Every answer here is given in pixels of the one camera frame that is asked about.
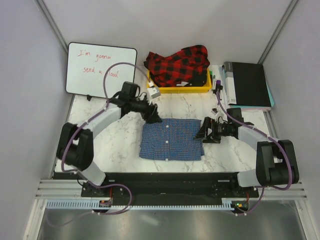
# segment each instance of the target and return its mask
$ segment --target table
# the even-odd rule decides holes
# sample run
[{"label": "table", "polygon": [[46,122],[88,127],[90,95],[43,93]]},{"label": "table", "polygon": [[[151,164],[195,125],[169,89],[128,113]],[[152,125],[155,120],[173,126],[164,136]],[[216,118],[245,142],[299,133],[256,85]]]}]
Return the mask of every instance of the table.
[{"label": "table", "polygon": [[[218,65],[210,69],[217,79],[220,78]],[[145,77],[135,72],[134,82],[146,89]],[[162,94],[156,98],[161,118],[200,119],[213,118],[212,108],[218,106],[216,95],[208,93]],[[104,99],[76,95],[68,121],[77,123],[87,119],[105,103]],[[264,113],[261,110],[242,111],[246,122],[269,134]],[[203,144],[204,156],[200,161],[164,161],[139,157],[142,127],[144,121],[139,113],[130,112],[113,122],[94,140],[94,161],[104,172],[239,172],[256,167],[256,152],[246,143],[234,137],[223,137],[220,144]],[[56,172],[61,172],[58,160]]]}]

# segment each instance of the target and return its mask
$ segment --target gray floor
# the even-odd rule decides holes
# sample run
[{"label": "gray floor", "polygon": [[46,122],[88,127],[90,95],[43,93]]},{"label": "gray floor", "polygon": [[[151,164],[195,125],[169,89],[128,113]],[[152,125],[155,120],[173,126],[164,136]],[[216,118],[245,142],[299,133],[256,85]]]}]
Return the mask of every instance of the gray floor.
[{"label": "gray floor", "polygon": [[[46,210],[62,224],[88,210]],[[219,211],[132,210],[115,216],[89,214],[64,227],[43,221],[38,240],[305,240],[294,202],[262,202],[251,214]]]}]

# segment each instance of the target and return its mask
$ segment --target whiteboard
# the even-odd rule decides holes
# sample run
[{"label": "whiteboard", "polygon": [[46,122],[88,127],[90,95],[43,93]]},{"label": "whiteboard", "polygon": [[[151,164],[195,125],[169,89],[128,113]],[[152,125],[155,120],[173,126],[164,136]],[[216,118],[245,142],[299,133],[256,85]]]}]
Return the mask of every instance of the whiteboard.
[{"label": "whiteboard", "polygon": [[[136,64],[137,50],[128,47],[71,42],[66,72],[66,91],[71,94],[105,98],[103,81],[107,69],[116,63]],[[124,82],[133,82],[135,68],[117,65],[106,77],[106,92],[111,98]]]}]

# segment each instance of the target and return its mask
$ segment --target clothing tag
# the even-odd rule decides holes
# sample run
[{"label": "clothing tag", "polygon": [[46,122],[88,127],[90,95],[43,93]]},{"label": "clothing tag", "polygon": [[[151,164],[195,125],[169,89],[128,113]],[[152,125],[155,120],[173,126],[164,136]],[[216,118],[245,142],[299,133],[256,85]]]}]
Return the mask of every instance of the clothing tag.
[{"label": "clothing tag", "polygon": [[187,84],[188,84],[187,81],[182,81],[181,83],[178,83],[177,86],[183,87],[183,86],[185,86],[185,85],[187,85]]}]

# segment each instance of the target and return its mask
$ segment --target blue checkered shirt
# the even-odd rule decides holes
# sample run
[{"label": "blue checkered shirt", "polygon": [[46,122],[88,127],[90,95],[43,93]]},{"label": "blue checkered shirt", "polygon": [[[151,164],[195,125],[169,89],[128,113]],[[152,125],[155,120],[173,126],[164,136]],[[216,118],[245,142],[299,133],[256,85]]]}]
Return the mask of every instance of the blue checkered shirt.
[{"label": "blue checkered shirt", "polygon": [[201,139],[194,139],[201,127],[198,119],[164,118],[144,124],[140,157],[150,160],[198,161],[205,155]]}]

